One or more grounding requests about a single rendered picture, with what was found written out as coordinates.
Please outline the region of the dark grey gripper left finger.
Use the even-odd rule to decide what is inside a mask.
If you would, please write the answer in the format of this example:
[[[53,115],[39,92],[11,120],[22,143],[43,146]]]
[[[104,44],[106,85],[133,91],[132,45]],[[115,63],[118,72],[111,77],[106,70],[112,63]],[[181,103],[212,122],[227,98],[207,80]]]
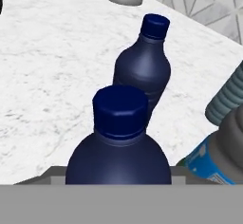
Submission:
[[[44,185],[64,185],[65,184],[65,166],[51,166],[43,174],[21,181],[21,185],[26,184],[44,184]]]

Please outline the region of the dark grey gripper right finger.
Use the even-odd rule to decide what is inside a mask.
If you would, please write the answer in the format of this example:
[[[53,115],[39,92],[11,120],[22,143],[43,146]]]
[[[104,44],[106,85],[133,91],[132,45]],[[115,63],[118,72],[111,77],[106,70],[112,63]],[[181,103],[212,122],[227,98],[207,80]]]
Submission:
[[[214,184],[209,179],[197,177],[192,174],[186,167],[183,166],[171,166],[172,184],[173,185],[205,185]]]

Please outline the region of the grey bottle with blue label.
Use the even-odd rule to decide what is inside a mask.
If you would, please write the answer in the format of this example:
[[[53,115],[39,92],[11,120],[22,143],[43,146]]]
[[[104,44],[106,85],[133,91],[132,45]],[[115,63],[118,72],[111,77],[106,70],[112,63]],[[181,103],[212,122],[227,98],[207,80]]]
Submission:
[[[218,129],[178,166],[219,184],[243,184],[243,61],[208,103],[205,117]]]

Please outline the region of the dark blue plastic bottle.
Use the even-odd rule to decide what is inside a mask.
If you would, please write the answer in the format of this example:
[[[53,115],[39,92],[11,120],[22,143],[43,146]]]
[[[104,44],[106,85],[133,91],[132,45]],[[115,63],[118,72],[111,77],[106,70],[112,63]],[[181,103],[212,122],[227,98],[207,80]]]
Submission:
[[[148,121],[171,76],[171,66],[163,49],[169,26],[168,18],[145,14],[137,41],[125,49],[115,63],[113,84],[132,85],[146,94]]]
[[[148,100],[129,85],[110,85],[93,98],[94,132],[74,150],[67,184],[170,184],[170,166],[146,134]]]

